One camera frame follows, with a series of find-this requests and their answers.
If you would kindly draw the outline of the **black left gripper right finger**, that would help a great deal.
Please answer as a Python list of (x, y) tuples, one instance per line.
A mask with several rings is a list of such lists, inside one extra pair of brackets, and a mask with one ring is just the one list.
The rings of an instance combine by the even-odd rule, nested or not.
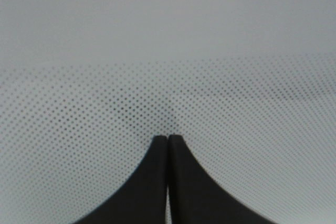
[(169, 136), (168, 186), (173, 223), (271, 223), (223, 190), (180, 135)]

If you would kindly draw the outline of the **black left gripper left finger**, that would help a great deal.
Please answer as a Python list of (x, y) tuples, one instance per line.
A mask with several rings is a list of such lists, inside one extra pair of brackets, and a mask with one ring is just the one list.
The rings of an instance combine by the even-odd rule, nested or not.
[(166, 223), (167, 137), (155, 136), (127, 181), (76, 223)]

